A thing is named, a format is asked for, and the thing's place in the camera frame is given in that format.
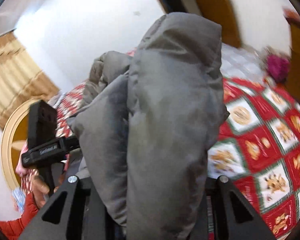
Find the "red sleeve forearm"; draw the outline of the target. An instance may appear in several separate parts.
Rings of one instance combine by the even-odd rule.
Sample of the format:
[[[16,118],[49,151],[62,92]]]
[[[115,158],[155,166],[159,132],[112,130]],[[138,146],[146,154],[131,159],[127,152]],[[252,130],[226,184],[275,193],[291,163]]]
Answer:
[[[9,221],[0,221],[1,232],[10,240],[18,239],[29,222],[35,217],[39,209],[33,193],[29,193],[25,199],[25,209],[20,218]]]

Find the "person's left hand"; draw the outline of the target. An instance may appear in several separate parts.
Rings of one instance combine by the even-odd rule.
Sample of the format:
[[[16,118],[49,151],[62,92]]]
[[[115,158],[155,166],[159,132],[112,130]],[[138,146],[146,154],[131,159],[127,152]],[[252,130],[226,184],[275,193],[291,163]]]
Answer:
[[[38,171],[32,168],[24,168],[21,162],[21,156],[25,153],[27,149],[26,140],[18,140],[12,143],[12,148],[14,150],[19,150],[19,160],[15,168],[15,173],[19,177],[28,176],[31,180],[31,192],[34,195],[35,202],[38,209],[41,209],[46,204],[46,196],[50,192],[49,187],[44,182],[43,178],[39,175]]]

